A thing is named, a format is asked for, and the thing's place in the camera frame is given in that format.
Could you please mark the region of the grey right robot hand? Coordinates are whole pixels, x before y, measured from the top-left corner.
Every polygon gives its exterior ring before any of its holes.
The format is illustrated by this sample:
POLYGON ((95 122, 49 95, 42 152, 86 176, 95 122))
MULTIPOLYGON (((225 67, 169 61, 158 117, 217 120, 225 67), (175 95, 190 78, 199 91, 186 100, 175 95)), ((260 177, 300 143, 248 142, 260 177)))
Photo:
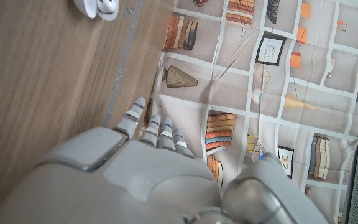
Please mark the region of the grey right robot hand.
POLYGON ((0 223, 326 223, 274 154, 220 192, 170 118, 134 139, 144 106, 55 146, 0 204, 0 223))

